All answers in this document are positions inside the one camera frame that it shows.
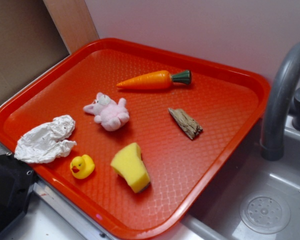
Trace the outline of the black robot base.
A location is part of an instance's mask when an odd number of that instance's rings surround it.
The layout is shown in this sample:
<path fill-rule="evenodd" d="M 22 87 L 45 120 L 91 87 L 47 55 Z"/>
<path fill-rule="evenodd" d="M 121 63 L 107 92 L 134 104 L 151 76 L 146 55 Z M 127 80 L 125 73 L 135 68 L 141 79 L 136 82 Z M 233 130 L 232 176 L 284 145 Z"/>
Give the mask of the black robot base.
<path fill-rule="evenodd" d="M 0 155 L 0 238 L 27 214 L 36 177 L 13 153 Z"/>

